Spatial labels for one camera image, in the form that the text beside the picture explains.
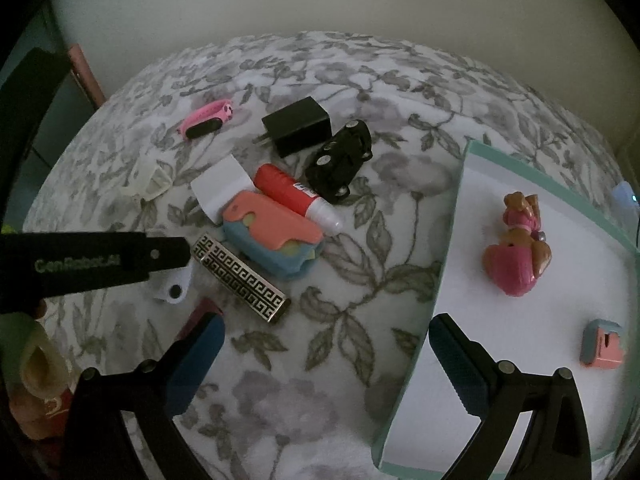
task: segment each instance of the floral pattern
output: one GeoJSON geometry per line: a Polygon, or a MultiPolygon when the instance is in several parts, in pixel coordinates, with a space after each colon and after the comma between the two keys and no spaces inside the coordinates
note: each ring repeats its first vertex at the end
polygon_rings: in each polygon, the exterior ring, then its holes
{"type": "MultiPolygon", "coordinates": [[[[104,373],[159,358],[198,297],[216,301],[227,342],[176,419],[215,480],[387,478],[369,446],[430,317],[469,139],[524,160],[609,217],[607,193],[621,178],[597,131],[480,62],[359,34],[251,36],[188,48],[126,83],[56,163],[24,228],[145,230],[191,242],[204,229],[216,232],[191,180],[228,153],[249,174],[271,161],[300,178],[313,150],[279,159],[253,141],[261,117],[308,95],[334,131],[366,121],[374,156],[339,208],[345,232],[327,239],[306,278],[276,282],[293,299],[278,325],[264,325],[204,269],[180,306],[151,299],[143,283],[49,301],[45,326],[65,356],[104,373]],[[182,119],[219,98],[233,100],[233,119],[184,142],[182,119]],[[174,183],[136,202],[118,190],[143,155],[174,183]]],[[[156,478],[139,430],[127,424],[156,478]]]]}

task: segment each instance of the bottle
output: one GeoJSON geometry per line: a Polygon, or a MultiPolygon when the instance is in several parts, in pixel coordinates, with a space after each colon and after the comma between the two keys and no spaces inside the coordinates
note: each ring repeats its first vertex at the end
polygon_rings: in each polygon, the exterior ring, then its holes
{"type": "Polygon", "coordinates": [[[325,234],[342,231],[342,219],[331,204],[273,164],[258,168],[254,184],[266,196],[318,224],[325,234]]]}

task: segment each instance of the floral tablecloth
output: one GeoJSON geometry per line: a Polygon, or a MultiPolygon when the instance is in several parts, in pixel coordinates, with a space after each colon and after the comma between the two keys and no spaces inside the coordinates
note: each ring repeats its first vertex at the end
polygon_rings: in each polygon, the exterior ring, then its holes
{"type": "MultiPolygon", "coordinates": [[[[216,232],[190,181],[229,152],[249,174],[271,161],[300,177],[310,151],[281,160],[253,140],[263,133],[261,117],[308,95],[329,112],[334,131],[365,120],[374,156],[339,209],[345,232],[327,240],[308,277],[276,282],[293,299],[276,326],[203,268],[178,306],[153,300],[144,284],[49,301],[45,326],[63,354],[103,373],[159,358],[198,298],[216,301],[225,312],[225,346],[176,418],[215,480],[387,478],[373,467],[370,444],[430,318],[469,139],[526,161],[606,214],[607,190],[621,179],[597,131],[469,58],[356,34],[251,36],[189,48],[126,83],[57,162],[25,230],[145,230],[190,242],[216,232]],[[180,121],[219,98],[233,100],[233,119],[184,142],[180,121]],[[141,155],[161,161],[174,184],[136,203],[118,189],[141,155]]],[[[132,417],[128,425],[156,478],[132,417]]],[[[628,436],[637,432],[630,427],[628,436]]],[[[603,477],[613,461],[594,475],[603,477]]]]}

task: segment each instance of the white translucent cap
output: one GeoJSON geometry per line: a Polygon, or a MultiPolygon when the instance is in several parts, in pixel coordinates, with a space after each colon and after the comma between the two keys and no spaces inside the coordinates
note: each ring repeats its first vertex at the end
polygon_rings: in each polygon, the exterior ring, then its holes
{"type": "Polygon", "coordinates": [[[335,207],[324,198],[316,198],[307,208],[305,216],[320,226],[322,231],[335,236],[342,232],[342,218],[335,207]]]}

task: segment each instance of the gold patterned lighter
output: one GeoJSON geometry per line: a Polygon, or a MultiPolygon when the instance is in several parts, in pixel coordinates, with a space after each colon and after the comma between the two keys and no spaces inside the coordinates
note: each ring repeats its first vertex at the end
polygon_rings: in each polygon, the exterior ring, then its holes
{"type": "Polygon", "coordinates": [[[204,233],[191,254],[223,285],[239,296],[267,323],[275,323],[291,300],[249,268],[211,234],[204,233]]]}

